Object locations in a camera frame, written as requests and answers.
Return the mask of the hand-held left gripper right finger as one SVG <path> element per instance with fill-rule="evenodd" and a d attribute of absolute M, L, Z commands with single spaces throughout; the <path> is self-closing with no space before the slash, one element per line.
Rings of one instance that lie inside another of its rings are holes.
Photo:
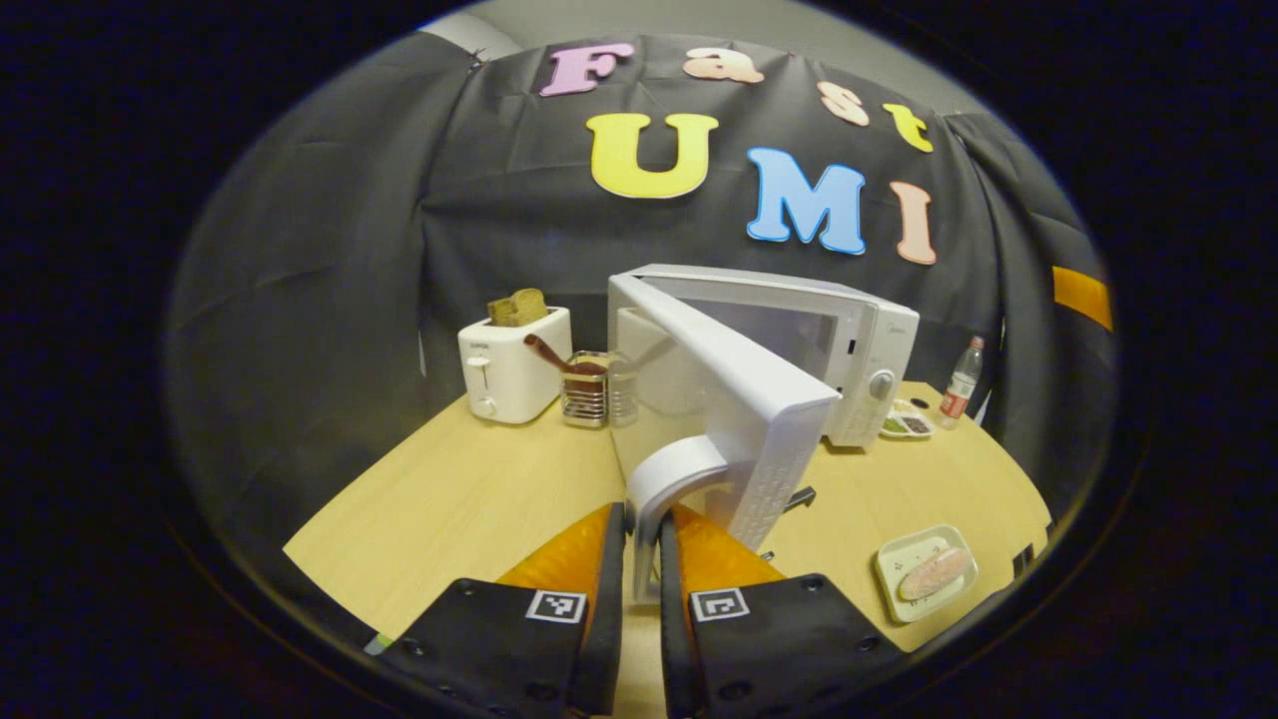
<path fill-rule="evenodd" d="M 823 573 L 786 577 L 699 511 L 659 527 L 671 718 L 863 716 L 907 654 Z"/>

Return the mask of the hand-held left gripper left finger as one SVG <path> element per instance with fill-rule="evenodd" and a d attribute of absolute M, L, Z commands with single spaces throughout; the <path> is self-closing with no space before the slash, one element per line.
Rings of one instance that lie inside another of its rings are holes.
<path fill-rule="evenodd" d="M 624 504 L 607 502 L 497 581 L 452 581 L 380 660 L 450 716 L 608 716 L 625 541 Z"/>

